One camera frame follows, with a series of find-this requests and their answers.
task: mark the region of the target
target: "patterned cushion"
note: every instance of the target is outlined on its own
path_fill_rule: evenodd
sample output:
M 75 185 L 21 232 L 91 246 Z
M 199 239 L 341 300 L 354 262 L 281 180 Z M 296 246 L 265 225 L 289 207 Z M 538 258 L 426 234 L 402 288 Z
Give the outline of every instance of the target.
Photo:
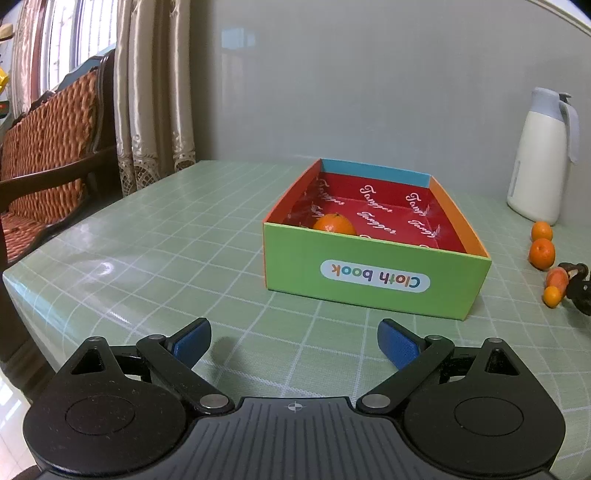
M 17 124 L 21 126 L 18 161 L 7 167 L 12 177 L 61 167 L 88 152 L 96 125 L 97 76 L 97 70 L 83 75 Z M 9 211 L 50 225 L 69 215 L 82 196 L 82 181 L 76 180 L 19 198 Z
M 10 262 L 18 257 L 45 227 L 44 223 L 13 213 L 3 213 L 2 230 L 4 230 L 4 238 L 6 239 L 8 261 Z
M 0 180 L 9 180 L 15 176 L 15 165 L 18 158 L 18 139 L 22 125 L 16 124 L 7 130 L 2 143 L 2 169 Z

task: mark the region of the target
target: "window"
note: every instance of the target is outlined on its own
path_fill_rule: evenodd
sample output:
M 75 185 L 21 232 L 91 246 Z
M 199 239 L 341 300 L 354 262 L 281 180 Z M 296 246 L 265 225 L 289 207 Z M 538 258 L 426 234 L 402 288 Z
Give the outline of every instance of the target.
M 41 91 L 54 89 L 89 57 L 115 45 L 117 0 L 48 0 L 41 46 Z

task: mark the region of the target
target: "gray wall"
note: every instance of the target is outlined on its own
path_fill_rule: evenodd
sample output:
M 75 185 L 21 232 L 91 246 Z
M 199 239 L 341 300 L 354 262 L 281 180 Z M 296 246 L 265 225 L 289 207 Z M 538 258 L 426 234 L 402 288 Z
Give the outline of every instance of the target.
M 531 90 L 582 128 L 563 223 L 591 225 L 591 37 L 526 0 L 202 0 L 191 12 L 197 158 L 329 157 L 504 197 Z

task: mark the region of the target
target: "table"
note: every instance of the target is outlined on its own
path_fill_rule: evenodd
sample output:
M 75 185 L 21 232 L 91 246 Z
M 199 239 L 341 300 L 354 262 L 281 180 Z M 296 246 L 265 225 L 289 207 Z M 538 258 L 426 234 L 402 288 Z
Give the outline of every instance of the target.
M 493 264 L 465 322 L 383 312 L 265 289 L 261 220 L 309 166 L 204 161 L 63 232 L 4 273 L 11 298 L 56 369 L 88 336 L 134 344 L 196 317 L 212 347 L 195 371 L 241 395 L 349 395 L 395 372 L 376 342 L 384 317 L 457 345 L 502 337 L 561 408 L 567 436 L 553 471 L 591 472 L 591 328 L 570 302 L 540 302 L 527 261 L 531 222 L 502 200 L 452 192 Z M 591 262 L 588 229 L 557 226 L 558 261 Z

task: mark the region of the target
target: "chair armrest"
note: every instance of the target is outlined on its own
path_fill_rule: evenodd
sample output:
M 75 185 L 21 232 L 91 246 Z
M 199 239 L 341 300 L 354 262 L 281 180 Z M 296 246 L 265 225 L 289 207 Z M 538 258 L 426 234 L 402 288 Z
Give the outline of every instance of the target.
M 88 175 L 112 161 L 114 152 L 115 146 L 105 148 L 63 167 L 0 181 L 0 212 L 6 211 L 8 205 L 24 195 L 59 187 Z

